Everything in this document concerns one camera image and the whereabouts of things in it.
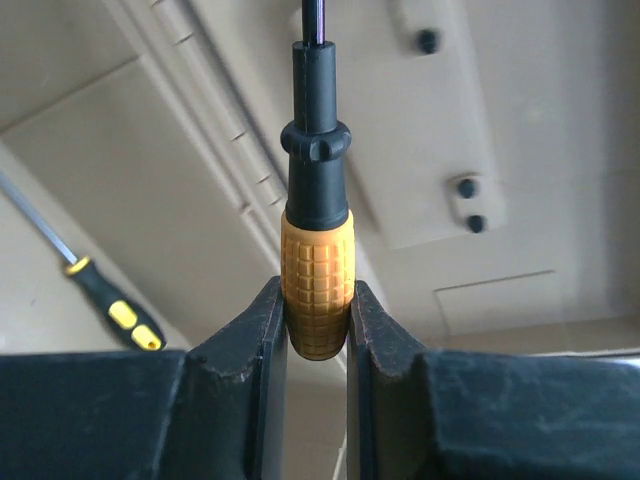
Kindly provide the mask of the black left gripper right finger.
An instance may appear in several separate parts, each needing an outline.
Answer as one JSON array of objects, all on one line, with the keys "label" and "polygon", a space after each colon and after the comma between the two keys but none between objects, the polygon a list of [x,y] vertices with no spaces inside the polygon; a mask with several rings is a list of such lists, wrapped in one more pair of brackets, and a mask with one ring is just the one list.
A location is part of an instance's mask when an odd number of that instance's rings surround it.
[{"label": "black left gripper right finger", "polygon": [[426,347],[364,282],[351,303],[351,479],[635,479],[639,370]]}]

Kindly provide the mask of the orange handle screwdriver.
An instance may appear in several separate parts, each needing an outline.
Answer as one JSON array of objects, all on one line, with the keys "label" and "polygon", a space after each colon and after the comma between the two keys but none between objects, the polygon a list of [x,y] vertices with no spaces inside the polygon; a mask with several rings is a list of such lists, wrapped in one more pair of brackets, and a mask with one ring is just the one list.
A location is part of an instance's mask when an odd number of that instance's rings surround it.
[{"label": "orange handle screwdriver", "polygon": [[337,115],[336,46],[325,4],[301,5],[302,38],[292,46],[292,121],[280,136],[289,156],[281,217],[281,288],[293,348],[324,361],[342,349],[355,288],[354,216],[346,196],[349,128]]}]

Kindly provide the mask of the long yellow black screwdriver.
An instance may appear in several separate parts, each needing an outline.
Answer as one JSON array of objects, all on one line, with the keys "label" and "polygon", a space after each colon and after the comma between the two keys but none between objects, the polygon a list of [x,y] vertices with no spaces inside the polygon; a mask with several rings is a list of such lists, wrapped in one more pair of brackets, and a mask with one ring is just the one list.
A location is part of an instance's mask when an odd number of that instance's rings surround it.
[{"label": "long yellow black screwdriver", "polygon": [[121,342],[129,348],[148,352],[166,347],[165,335],[152,316],[105,277],[90,256],[76,256],[4,173],[1,173],[1,190],[64,258],[65,275],[83,291]]}]

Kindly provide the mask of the tan plastic tool case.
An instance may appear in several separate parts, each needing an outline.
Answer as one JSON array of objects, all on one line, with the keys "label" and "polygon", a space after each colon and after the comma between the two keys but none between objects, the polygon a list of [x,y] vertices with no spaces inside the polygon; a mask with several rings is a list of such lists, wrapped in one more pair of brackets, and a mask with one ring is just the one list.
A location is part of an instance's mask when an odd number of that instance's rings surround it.
[{"label": "tan plastic tool case", "polygon": [[[188,346],[279,267],[296,1],[5,1],[1,168]],[[438,347],[639,347],[639,5],[331,1],[356,261]]]}]

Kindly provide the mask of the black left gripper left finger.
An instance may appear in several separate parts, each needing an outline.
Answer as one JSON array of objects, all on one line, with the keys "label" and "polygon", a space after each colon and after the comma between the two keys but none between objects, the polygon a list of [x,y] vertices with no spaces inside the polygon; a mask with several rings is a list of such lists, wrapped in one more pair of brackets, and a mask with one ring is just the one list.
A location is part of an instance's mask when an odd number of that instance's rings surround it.
[{"label": "black left gripper left finger", "polygon": [[5,479],[279,479],[288,341],[278,278],[189,351],[5,356]]}]

